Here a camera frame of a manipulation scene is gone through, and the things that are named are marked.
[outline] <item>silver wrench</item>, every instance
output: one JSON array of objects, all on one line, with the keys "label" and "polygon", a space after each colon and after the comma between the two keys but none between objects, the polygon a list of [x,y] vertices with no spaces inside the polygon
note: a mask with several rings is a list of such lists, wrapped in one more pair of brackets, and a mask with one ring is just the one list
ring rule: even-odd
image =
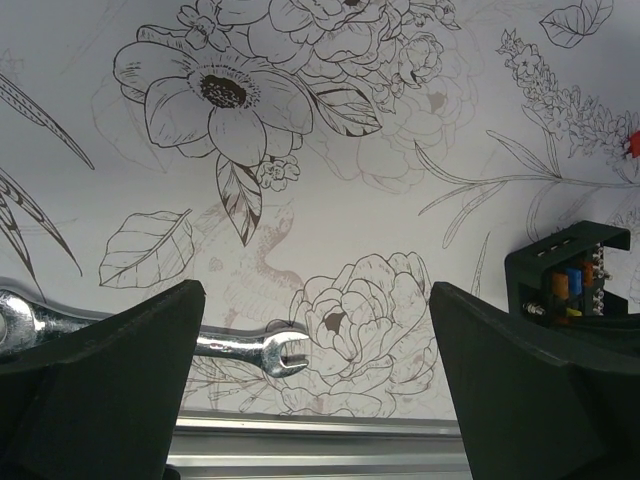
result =
[{"label": "silver wrench", "polygon": [[[5,324],[4,338],[0,329],[0,356],[35,347],[101,320],[67,315],[6,289],[0,289],[0,316]],[[239,336],[223,335],[213,327],[202,326],[194,355],[251,363],[271,377],[284,378],[304,370],[309,362],[305,358],[285,358],[283,347],[308,339],[307,334],[296,329]]]}]

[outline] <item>black plastic part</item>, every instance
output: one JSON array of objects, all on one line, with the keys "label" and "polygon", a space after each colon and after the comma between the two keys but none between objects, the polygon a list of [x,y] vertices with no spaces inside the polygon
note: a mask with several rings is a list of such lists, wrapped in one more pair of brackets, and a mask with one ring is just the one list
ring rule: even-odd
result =
[{"label": "black plastic part", "polygon": [[447,283],[429,306],[474,480],[640,478],[640,359]]},{"label": "black plastic part", "polygon": [[204,302],[185,281],[5,359],[0,478],[162,479]]},{"label": "black plastic part", "polygon": [[[554,271],[563,271],[578,259],[590,258],[600,245],[628,251],[631,233],[624,228],[585,220],[510,253],[504,262],[509,313],[545,325],[552,323],[556,313],[564,315],[566,307],[584,311],[586,315],[592,314],[593,293],[596,289],[604,291],[604,279],[595,280],[593,287],[584,287],[581,296],[564,302],[552,294],[551,275]],[[607,291],[604,294],[605,315],[628,312],[627,300]],[[529,302],[540,304],[547,315],[528,315],[523,306]]]}]

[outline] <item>wrench jaw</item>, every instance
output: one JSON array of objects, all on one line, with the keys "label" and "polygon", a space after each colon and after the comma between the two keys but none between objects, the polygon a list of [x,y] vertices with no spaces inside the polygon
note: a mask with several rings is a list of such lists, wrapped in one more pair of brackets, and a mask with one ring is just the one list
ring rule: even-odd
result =
[{"label": "wrench jaw", "polygon": [[262,370],[273,378],[285,378],[301,372],[309,366],[309,361],[302,356],[287,358],[282,349],[289,342],[309,340],[309,336],[301,331],[287,330],[275,332],[264,339],[262,349]]},{"label": "wrench jaw", "polygon": [[39,343],[44,324],[36,319],[31,306],[22,297],[0,290],[0,315],[4,322],[0,357],[13,355]]}]

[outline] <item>red object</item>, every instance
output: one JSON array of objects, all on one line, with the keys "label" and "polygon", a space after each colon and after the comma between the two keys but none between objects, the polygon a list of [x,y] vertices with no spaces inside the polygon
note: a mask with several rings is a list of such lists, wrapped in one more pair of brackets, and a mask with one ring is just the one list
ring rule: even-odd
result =
[{"label": "red object", "polygon": [[631,135],[629,141],[631,142],[631,148],[629,148],[631,156],[633,158],[640,157],[640,132],[636,132]]}]

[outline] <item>floral tablecloth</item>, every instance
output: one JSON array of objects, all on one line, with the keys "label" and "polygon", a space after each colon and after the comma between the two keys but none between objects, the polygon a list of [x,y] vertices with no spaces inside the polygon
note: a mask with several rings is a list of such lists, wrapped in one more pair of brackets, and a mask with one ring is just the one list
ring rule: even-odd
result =
[{"label": "floral tablecloth", "polygon": [[[37,0],[0,17],[2,276],[116,312],[306,328],[274,380],[194,358],[185,408],[453,418],[428,312],[506,254],[640,238],[632,0]],[[634,251],[607,256],[640,304]]]}]

